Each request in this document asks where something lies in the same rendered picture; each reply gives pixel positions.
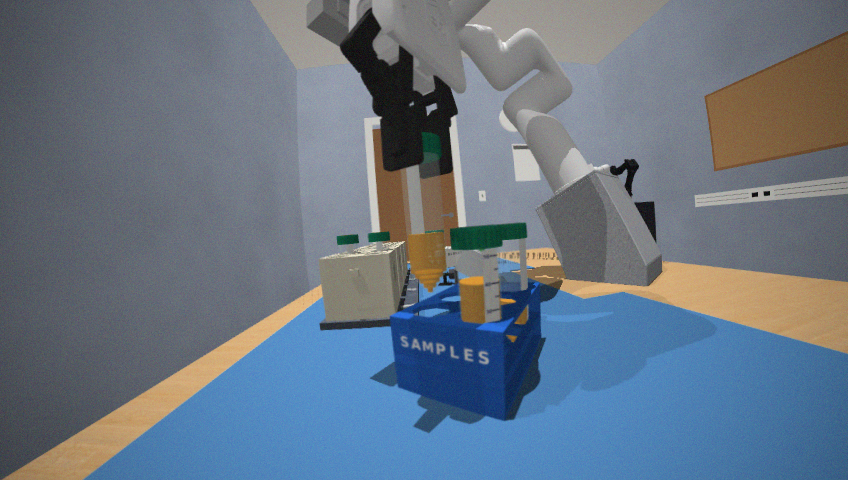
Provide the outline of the white tube rack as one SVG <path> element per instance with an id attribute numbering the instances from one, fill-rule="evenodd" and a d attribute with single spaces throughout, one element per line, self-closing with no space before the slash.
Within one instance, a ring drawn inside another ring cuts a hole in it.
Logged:
<path id="1" fill-rule="evenodd" d="M 451 246 L 446 246 L 447 268 L 456 266 L 455 250 Z"/>

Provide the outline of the blue table mat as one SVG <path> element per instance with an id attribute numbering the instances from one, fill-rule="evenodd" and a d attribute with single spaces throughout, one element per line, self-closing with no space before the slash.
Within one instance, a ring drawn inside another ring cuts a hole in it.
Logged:
<path id="1" fill-rule="evenodd" d="M 505 421 L 398 388 L 391 326 L 321 297 L 83 480 L 848 480 L 847 353 L 538 283 Z"/>

